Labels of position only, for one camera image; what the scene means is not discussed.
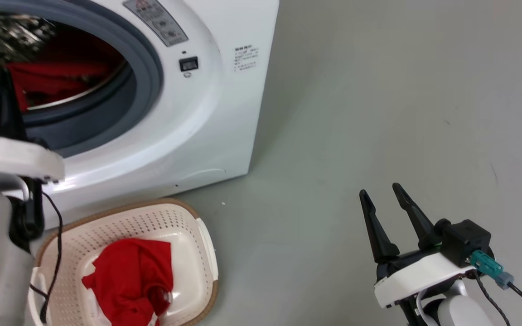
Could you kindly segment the grey warning label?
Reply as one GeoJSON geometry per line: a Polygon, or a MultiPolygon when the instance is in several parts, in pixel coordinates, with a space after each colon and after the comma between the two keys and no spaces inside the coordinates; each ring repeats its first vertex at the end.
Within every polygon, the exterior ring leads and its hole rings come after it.
{"type": "Polygon", "coordinates": [[[123,6],[139,17],[166,47],[189,40],[182,27],[158,0],[124,0],[123,6]]]}

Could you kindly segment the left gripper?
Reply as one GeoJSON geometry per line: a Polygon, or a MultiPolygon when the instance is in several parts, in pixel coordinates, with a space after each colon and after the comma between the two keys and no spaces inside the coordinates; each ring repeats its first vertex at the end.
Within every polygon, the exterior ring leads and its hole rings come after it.
{"type": "Polygon", "coordinates": [[[44,182],[66,178],[63,158],[38,144],[14,139],[27,139],[23,117],[12,76],[0,68],[0,173],[30,177],[44,182]]]}

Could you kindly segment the printed text label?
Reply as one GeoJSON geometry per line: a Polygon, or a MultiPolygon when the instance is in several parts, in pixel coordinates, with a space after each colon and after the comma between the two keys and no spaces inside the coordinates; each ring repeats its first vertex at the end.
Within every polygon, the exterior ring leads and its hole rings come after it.
{"type": "Polygon", "coordinates": [[[234,48],[233,70],[243,72],[257,66],[259,47],[254,45],[238,46],[234,48]]]}

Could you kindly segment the white front-load washing machine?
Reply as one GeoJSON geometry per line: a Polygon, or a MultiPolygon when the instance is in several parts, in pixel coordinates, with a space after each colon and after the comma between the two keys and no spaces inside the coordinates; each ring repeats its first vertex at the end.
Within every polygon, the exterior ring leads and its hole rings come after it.
{"type": "Polygon", "coordinates": [[[246,175],[252,157],[280,0],[158,0],[188,41],[166,47],[124,0],[92,0],[129,20],[160,59],[164,84],[149,113],[122,136],[63,157],[66,177],[43,192],[66,224],[125,204],[246,175]],[[234,72],[234,48],[259,47],[234,72]],[[181,72],[181,58],[199,69],[181,72]]]}

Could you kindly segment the red garment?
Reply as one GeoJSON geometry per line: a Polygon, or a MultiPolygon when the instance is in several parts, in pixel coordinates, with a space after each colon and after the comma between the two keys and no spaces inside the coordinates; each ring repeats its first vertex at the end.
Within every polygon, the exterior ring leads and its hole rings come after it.
{"type": "Polygon", "coordinates": [[[82,278],[111,326],[161,326],[174,288],[171,243],[123,239],[106,246],[82,278]]]}
{"type": "Polygon", "coordinates": [[[124,56],[99,37],[80,29],[58,33],[30,62],[9,62],[16,99],[30,107],[62,101],[91,90],[125,63],[124,56]]]}

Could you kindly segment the grey rubber door gasket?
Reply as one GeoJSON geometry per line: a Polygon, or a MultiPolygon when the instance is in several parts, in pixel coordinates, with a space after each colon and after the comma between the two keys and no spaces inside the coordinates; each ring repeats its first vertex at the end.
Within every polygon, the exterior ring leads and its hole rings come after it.
{"type": "Polygon", "coordinates": [[[131,130],[153,108],[164,84],[157,52],[129,20],[92,0],[0,0],[0,12],[25,13],[79,28],[124,56],[113,81],[42,113],[24,116],[27,136],[67,158],[131,130]]]}

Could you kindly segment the washing machine drum opening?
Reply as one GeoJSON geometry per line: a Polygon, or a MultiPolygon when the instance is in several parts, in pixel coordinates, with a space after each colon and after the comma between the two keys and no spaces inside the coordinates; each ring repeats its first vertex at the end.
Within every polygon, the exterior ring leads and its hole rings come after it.
{"type": "MultiPolygon", "coordinates": [[[[64,30],[74,29],[79,28],[62,24],[58,21],[48,20],[43,17],[0,12],[0,67],[5,67],[5,64],[9,62],[32,61],[44,45],[58,35],[58,33],[64,30]]],[[[98,83],[91,90],[62,101],[30,107],[27,113],[66,105],[67,103],[92,95],[112,83],[127,65],[128,62],[125,59],[125,63],[121,68],[118,68],[112,76],[98,83]]]]}

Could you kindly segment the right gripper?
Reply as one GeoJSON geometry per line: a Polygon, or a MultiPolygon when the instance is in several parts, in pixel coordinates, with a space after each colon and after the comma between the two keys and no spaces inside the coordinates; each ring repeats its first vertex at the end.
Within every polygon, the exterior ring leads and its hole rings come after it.
{"type": "MultiPolygon", "coordinates": [[[[418,248],[427,250],[439,245],[441,236],[435,233],[434,225],[418,204],[399,183],[393,183],[392,188],[418,237],[418,248]]],[[[379,306],[385,309],[400,306],[404,313],[423,313],[421,301],[428,291],[441,294],[447,285],[453,285],[457,279],[475,271],[470,265],[462,268],[456,266],[437,249],[426,254],[412,252],[399,257],[400,251],[386,235],[377,218],[376,207],[365,189],[360,191],[360,202],[373,259],[377,264],[374,295],[379,306]]]]}

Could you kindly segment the cream perforated laundry basket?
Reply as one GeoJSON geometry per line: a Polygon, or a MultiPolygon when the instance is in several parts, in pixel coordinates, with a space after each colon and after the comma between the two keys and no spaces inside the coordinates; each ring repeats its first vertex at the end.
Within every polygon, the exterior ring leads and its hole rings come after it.
{"type": "Polygon", "coordinates": [[[205,223],[172,198],[96,213],[58,230],[41,245],[28,293],[34,326],[99,326],[82,278],[106,246],[123,239],[171,243],[174,288],[161,326],[196,326],[215,305],[219,271],[205,223]]]}

